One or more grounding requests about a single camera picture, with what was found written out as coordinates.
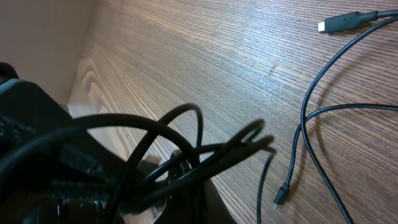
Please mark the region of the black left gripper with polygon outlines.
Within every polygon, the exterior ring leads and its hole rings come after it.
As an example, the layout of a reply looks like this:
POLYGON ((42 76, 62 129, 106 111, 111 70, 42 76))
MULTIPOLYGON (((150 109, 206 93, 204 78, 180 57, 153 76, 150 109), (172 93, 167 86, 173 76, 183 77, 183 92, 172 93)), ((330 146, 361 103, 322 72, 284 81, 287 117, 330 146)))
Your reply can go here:
POLYGON ((1 64, 1 222, 104 223, 123 161, 1 64))

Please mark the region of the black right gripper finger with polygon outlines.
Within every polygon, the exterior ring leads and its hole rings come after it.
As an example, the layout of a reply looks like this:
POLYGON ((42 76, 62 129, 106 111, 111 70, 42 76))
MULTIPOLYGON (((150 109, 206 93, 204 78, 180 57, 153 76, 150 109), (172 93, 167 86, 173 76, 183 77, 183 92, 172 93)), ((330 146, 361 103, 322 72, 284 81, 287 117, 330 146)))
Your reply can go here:
POLYGON ((174 199, 178 200, 174 223, 236 224, 211 180, 181 191, 174 199))

